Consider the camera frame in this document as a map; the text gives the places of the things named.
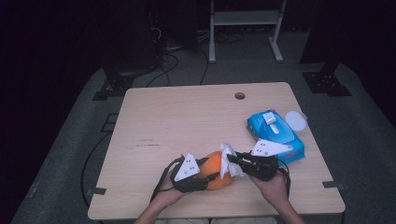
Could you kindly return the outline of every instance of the person's lap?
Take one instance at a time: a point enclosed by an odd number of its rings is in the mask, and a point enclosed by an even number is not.
[[[207,218],[197,219],[166,219],[157,220],[155,224],[276,224],[273,217],[233,217],[213,218],[211,222]]]

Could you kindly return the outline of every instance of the person's right hand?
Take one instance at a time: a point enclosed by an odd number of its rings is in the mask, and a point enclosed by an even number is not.
[[[262,181],[254,176],[249,176],[259,188],[262,197],[271,204],[289,224],[305,224],[304,220],[292,207],[286,192],[286,178],[279,171],[269,181]]]
[[[253,183],[259,188],[262,197],[277,208],[282,203],[288,203],[288,193],[286,191],[286,178],[279,171],[269,181],[262,181],[252,175],[249,176]]]

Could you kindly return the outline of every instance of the gray carpet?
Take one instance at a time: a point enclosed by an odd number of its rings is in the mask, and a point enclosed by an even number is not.
[[[299,64],[308,33],[281,32],[278,45],[284,57],[277,63],[268,34],[246,35],[229,45],[216,45],[217,62],[210,64],[203,85],[288,82],[302,108],[333,179],[342,184],[346,203],[345,223],[394,223],[396,220],[396,132],[359,78],[340,65],[335,74],[352,96],[329,97],[312,93],[302,72],[318,71],[322,64]],[[200,48],[207,54],[208,45]],[[173,53],[177,67],[150,87],[199,85],[206,61],[200,51]],[[176,60],[163,57],[163,68]],[[162,70],[138,77],[134,88],[144,88]],[[67,121],[42,165],[30,192],[12,223],[96,223],[89,220],[87,203],[106,155],[110,136],[103,131],[109,114],[118,113],[122,97],[93,101],[104,81],[103,70],[92,75],[76,100]],[[115,121],[117,116],[110,116]],[[111,130],[109,123],[105,129]],[[304,216],[307,223],[341,223],[341,215]],[[132,220],[104,223],[133,223]]]

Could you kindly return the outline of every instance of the hand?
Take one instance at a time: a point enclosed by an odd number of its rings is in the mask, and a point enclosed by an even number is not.
[[[168,172],[166,175],[166,178],[163,180],[163,184],[160,187],[160,191],[155,196],[152,203],[158,203],[167,207],[178,202],[186,194],[174,188],[170,178],[171,174],[172,171]]]
[[[289,201],[286,191],[286,178],[282,173],[278,171],[269,181],[262,181],[251,175],[249,177],[259,188],[262,197],[276,209],[286,223],[305,224]]]
[[[163,209],[178,202],[178,200],[180,200],[186,194],[174,189],[170,178],[171,174],[172,171],[168,172],[165,179],[163,180],[160,191],[157,193],[145,211],[143,211],[137,220],[134,221],[134,224],[154,223],[155,219],[160,215]]]
[[[262,197],[273,207],[289,201],[286,191],[286,178],[279,171],[269,181],[262,181],[251,175],[249,177],[259,188]]]

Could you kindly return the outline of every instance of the white shelf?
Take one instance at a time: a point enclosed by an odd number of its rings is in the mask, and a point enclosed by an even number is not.
[[[214,25],[276,24],[278,14],[278,10],[215,12]]]

